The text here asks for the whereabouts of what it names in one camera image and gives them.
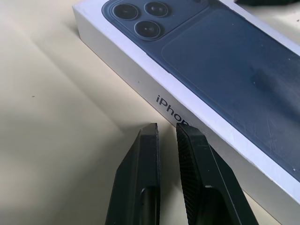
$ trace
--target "white box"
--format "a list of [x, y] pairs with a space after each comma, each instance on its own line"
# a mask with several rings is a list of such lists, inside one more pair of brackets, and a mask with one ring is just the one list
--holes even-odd
[[[173, 125], [202, 131], [233, 169], [241, 187], [282, 224], [300, 224], [300, 183], [213, 111], [102, 15], [107, 0], [73, 7], [82, 41]], [[295, 53], [300, 48], [238, 5], [221, 0]]]

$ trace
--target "blue phone back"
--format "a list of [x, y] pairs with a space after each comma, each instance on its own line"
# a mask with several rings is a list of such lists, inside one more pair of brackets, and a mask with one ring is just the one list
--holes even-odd
[[[300, 57], [217, 0], [164, 0], [165, 17], [144, 11], [149, 0], [111, 0], [108, 21], [300, 181]], [[112, 13], [139, 9], [134, 20]], [[142, 39], [139, 21], [161, 36]]]

